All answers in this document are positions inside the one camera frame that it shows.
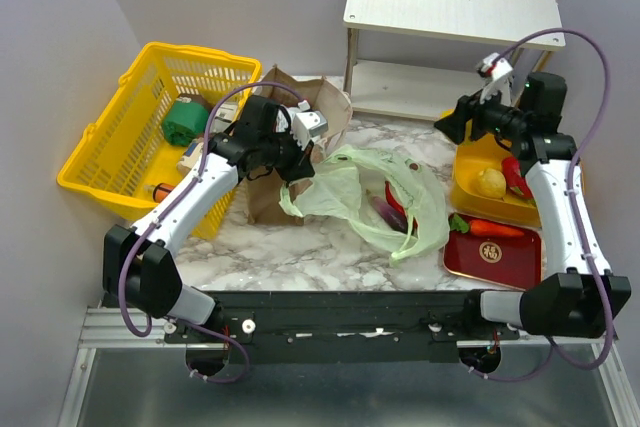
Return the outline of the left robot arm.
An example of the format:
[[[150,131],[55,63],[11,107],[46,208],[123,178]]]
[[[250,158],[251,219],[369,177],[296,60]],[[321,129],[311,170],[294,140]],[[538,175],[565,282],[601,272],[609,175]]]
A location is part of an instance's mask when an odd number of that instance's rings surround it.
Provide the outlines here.
[[[106,233],[104,291],[122,308],[179,319],[197,340],[214,340],[222,327],[216,302],[182,281],[175,255],[212,207],[253,171],[275,171],[286,183],[312,177],[311,154],[327,128],[305,101],[285,107],[250,96],[240,117],[206,140],[198,164],[160,204],[131,227],[115,225]]]

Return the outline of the green plastic grocery bag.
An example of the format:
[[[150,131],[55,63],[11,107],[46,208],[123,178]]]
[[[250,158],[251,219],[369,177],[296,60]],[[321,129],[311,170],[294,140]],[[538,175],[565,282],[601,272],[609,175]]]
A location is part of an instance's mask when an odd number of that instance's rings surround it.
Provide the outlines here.
[[[411,231],[392,230],[369,204],[366,191],[385,197],[389,181],[404,207]],[[315,165],[315,176],[282,187],[280,206],[300,218],[328,216],[345,221],[372,246],[389,253],[395,265],[431,254],[449,237],[445,194],[430,168],[390,150],[344,145]]]

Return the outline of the red dragon fruit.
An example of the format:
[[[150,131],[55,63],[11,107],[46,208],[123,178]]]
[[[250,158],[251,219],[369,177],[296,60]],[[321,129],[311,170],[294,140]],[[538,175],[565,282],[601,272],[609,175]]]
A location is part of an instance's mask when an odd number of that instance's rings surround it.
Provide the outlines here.
[[[533,194],[521,173],[519,162],[515,157],[510,156],[503,159],[501,169],[507,188],[512,194],[525,201],[533,199]]]

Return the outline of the red chili pepper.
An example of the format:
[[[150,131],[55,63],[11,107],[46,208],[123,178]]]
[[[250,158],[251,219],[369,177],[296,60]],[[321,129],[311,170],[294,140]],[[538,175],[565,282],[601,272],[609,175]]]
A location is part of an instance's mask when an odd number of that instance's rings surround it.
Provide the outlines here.
[[[394,196],[391,183],[389,181],[385,182],[385,199],[386,203],[394,211],[394,214],[392,214],[391,211],[388,211],[387,213],[382,214],[381,217],[392,230],[398,232],[401,232],[402,230],[406,231],[409,226],[407,214],[404,207]]]

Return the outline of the purple eggplant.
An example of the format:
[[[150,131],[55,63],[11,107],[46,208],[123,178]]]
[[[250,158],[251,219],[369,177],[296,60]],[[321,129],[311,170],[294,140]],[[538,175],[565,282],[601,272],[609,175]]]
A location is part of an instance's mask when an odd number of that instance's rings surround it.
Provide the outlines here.
[[[386,200],[380,196],[374,195],[370,191],[366,191],[366,197],[382,220],[394,231],[407,233],[409,224],[406,216],[392,207]]]

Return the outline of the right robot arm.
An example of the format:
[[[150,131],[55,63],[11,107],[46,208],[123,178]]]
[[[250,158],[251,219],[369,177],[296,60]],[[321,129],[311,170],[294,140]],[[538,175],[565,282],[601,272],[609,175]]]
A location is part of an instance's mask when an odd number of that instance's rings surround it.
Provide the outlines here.
[[[546,247],[546,277],[524,292],[485,290],[469,296],[460,326],[480,339],[496,323],[534,335],[598,338],[631,296],[627,278],[613,274],[600,250],[582,192],[574,139],[559,132],[567,93],[563,77],[534,72],[527,77],[520,106],[495,94],[461,96],[449,115],[435,123],[455,144],[487,134],[505,140],[533,194]]]

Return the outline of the orange carrot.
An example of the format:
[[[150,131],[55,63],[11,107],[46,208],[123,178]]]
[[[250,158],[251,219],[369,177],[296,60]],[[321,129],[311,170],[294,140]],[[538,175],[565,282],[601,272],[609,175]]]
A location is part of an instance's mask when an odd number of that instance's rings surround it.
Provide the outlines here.
[[[524,236],[524,232],[517,228],[483,219],[465,220],[458,214],[450,216],[449,227],[452,232],[474,237],[521,238]]]

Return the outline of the brown paper bag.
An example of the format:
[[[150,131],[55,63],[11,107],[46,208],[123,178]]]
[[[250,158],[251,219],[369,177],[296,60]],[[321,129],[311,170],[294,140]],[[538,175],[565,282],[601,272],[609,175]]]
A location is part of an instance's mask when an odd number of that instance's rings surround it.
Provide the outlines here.
[[[293,77],[273,66],[263,79],[284,84],[301,94],[311,108],[318,110],[328,122],[328,131],[313,149],[311,162],[324,160],[343,142],[353,115],[349,95],[343,90],[339,77]],[[304,220],[286,214],[280,206],[280,190],[284,186],[277,172],[268,174],[261,168],[253,172],[257,177],[246,183],[248,222],[272,226],[300,226]]]

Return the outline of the yellow potato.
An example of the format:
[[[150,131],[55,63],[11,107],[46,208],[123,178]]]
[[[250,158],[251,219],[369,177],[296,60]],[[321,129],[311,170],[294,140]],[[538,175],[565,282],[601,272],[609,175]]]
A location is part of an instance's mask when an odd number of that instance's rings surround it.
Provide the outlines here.
[[[490,199],[503,199],[507,193],[503,173],[493,168],[486,168],[477,173],[474,178],[474,187],[479,195]]]

